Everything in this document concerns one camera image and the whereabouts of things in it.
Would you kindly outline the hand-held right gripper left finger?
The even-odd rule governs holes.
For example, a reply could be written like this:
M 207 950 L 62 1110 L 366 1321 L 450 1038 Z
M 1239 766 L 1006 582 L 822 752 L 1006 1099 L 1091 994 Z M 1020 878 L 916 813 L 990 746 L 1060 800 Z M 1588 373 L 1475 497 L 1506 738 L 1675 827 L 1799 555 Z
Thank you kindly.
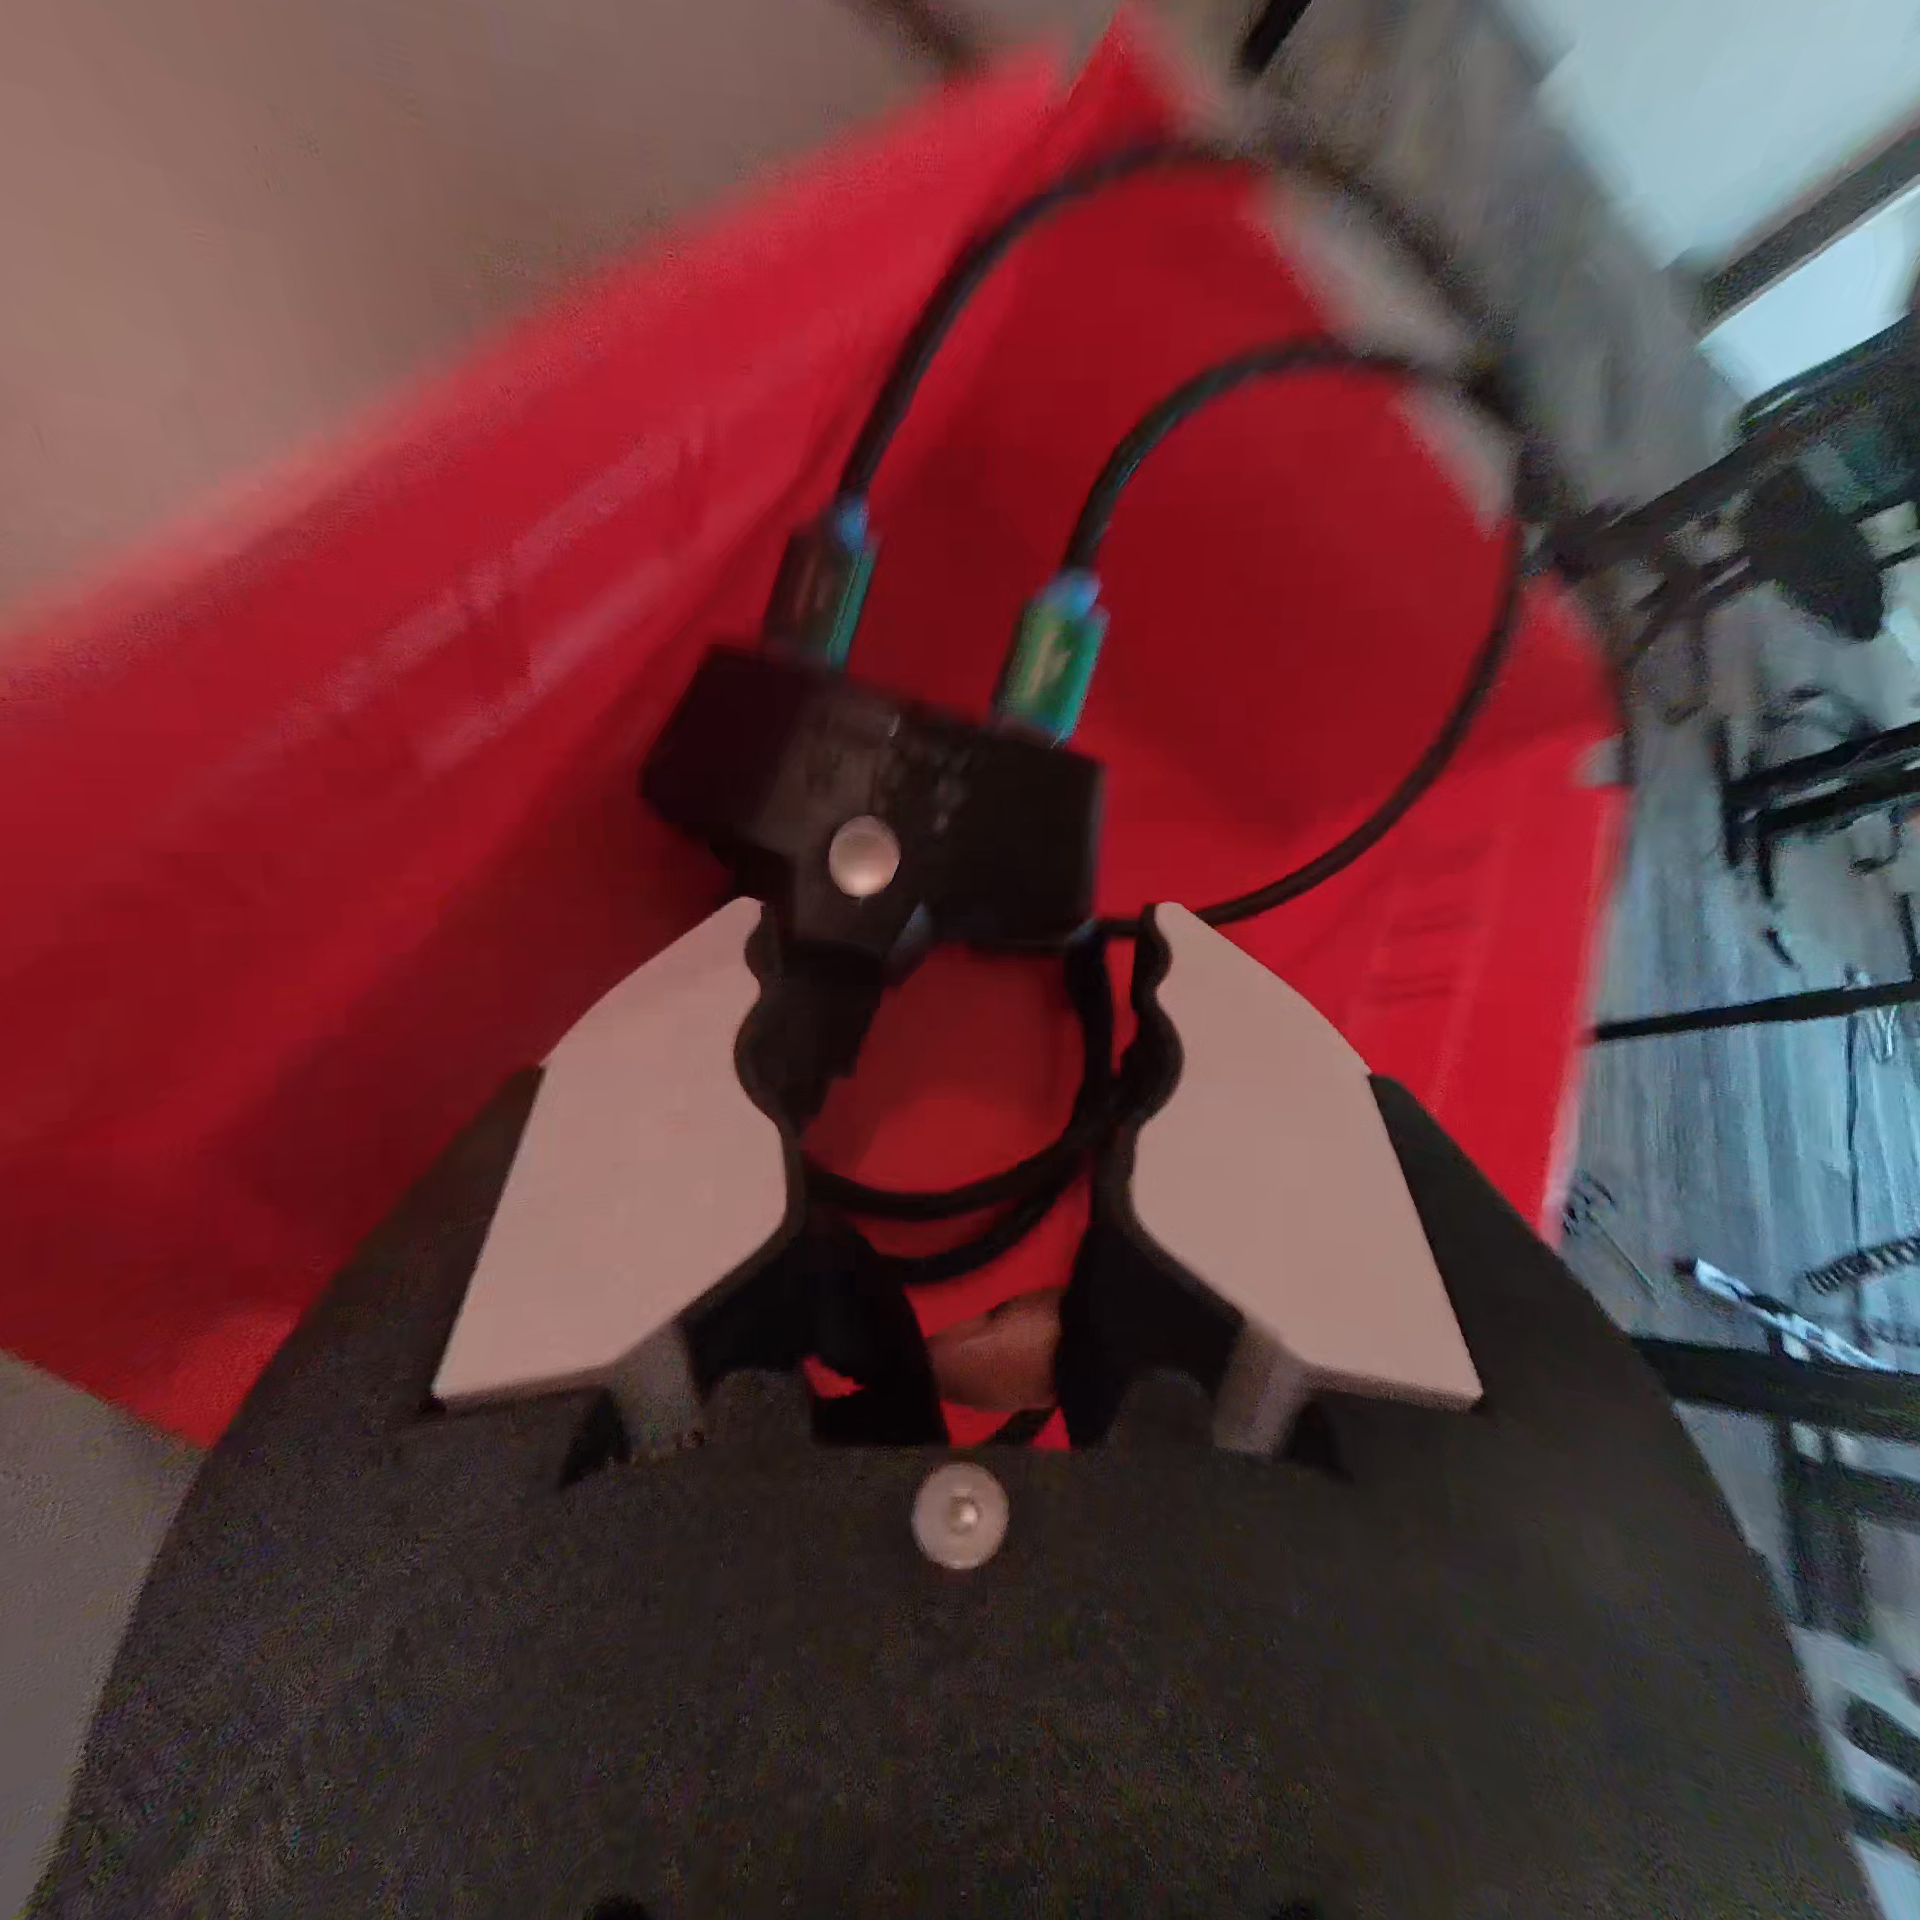
M 450 1409 L 601 1388 L 699 1409 L 684 1315 L 791 1231 L 785 1141 L 747 1095 L 754 902 L 636 967 L 542 1060 L 438 1368 Z

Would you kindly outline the black HDMI switch with cable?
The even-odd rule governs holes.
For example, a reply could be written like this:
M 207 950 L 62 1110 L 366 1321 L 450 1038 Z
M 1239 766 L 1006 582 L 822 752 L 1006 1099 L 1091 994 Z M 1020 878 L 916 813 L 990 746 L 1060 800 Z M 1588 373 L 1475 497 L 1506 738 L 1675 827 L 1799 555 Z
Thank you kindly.
M 1106 929 L 1092 921 L 1102 772 L 1092 757 L 900 702 L 795 650 L 715 646 L 638 766 L 644 802 L 758 902 L 758 998 L 730 1041 L 773 1121 L 794 1220 L 687 1314 L 703 1391 L 817 1359 L 851 1380 L 812 1398 L 812 1434 L 943 1442 L 909 1305 L 1030 1233 L 1118 1118 Z M 960 1188 L 866 1188 L 802 1156 L 851 1075 L 881 996 L 938 948 L 1057 955 L 1084 1036 L 1065 1130 Z

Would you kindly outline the red plastic bin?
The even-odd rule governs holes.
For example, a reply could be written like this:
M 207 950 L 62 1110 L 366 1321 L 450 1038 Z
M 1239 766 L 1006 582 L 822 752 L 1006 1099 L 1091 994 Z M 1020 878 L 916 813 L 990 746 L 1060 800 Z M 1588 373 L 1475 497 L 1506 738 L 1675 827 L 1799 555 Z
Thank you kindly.
M 1184 116 L 1146 32 L 1074 77 L 1047 48 L 919 91 L 2 638 L 2 1355 L 212 1442 L 494 1088 L 719 903 L 638 762 L 707 644 L 758 624 L 945 257 Z M 871 494 L 856 671 L 980 714 L 1129 422 L 1213 358 L 1357 324 L 1265 207 L 1227 169 L 1129 178 L 991 270 Z M 1129 482 L 1078 735 L 1106 763 L 1099 914 L 1288 875 L 1433 740 L 1509 511 L 1448 423 L 1288 374 Z M 1616 738 L 1542 582 L 1410 816 L 1227 929 L 1547 1233 Z M 926 972 L 812 1134 L 889 1195 L 1012 1169 L 1074 1088 L 1055 967 Z

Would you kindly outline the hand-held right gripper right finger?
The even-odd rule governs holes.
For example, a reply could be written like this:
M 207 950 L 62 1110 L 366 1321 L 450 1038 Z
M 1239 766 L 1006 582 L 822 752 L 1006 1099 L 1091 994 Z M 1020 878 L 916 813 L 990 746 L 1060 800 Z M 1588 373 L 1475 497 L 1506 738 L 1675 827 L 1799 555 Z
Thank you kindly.
M 1161 1014 L 1123 1197 L 1146 1243 L 1236 1315 L 1212 1441 L 1273 1453 L 1318 1391 L 1472 1409 L 1483 1380 L 1381 1121 L 1366 1059 L 1276 972 L 1182 903 L 1140 936 L 1135 1036 Z

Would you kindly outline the black HDMI cable green plugs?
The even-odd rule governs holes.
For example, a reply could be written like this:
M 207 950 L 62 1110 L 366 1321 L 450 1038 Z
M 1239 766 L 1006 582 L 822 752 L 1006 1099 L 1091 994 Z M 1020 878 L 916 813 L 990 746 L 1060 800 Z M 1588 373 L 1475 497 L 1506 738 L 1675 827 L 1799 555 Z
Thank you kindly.
M 1146 466 L 1146 461 L 1164 440 L 1171 440 L 1177 428 L 1220 406 L 1227 396 L 1260 382 L 1310 374 L 1373 379 L 1394 387 L 1443 396 L 1460 403 L 1480 422 L 1510 435 L 1520 449 L 1531 448 L 1531 428 L 1523 423 L 1518 403 L 1509 396 L 1506 379 L 1493 358 L 1475 358 L 1470 373 L 1445 373 L 1437 362 L 1417 358 L 1405 350 L 1361 350 L 1336 339 L 1284 339 L 1239 350 L 1192 373 L 1184 382 L 1154 397 L 1096 466 L 1096 477 L 1091 481 L 1091 490 L 1071 522 L 1055 576 L 1020 604 L 1009 646 L 999 661 L 991 693 L 995 720 L 1035 731 L 1052 746 L 1060 746 L 1078 731 L 1110 627 L 1110 615 L 1099 602 L 1096 557 L 1140 466 Z M 1509 494 L 1509 546 L 1493 620 L 1438 727 L 1429 735 L 1406 774 L 1368 816 L 1361 816 L 1357 827 L 1352 827 L 1305 864 L 1276 875 L 1260 889 L 1196 909 L 1201 924 L 1227 929 L 1301 902 L 1370 856 L 1397 827 L 1405 827 L 1405 819 L 1426 800 L 1443 774 L 1452 772 L 1456 753 L 1466 746 L 1480 714 L 1493 702 L 1520 627 L 1528 522 L 1520 511 L 1520 482 L 1510 482 Z
M 1493 351 L 1497 330 L 1494 312 L 1490 301 L 1480 297 L 1470 273 L 1452 260 L 1443 235 L 1329 142 L 1300 133 L 1239 147 L 1201 137 L 1161 137 L 1096 154 L 1067 167 L 1055 178 L 1043 178 L 1043 187 L 1020 195 L 995 221 L 977 229 L 938 276 L 886 369 L 828 503 L 785 538 L 767 615 L 761 620 L 767 641 L 800 646 L 805 655 L 831 670 L 846 665 L 877 555 L 876 534 L 869 531 L 869 494 L 900 422 L 914 407 L 926 369 L 960 324 L 966 304 L 1006 250 L 1055 213 L 1112 190 L 1123 178 L 1164 169 L 1262 169 L 1269 175 L 1310 178 L 1331 190 L 1339 199 L 1370 215 L 1388 240 L 1421 270 L 1443 312 L 1466 330 L 1475 350 Z

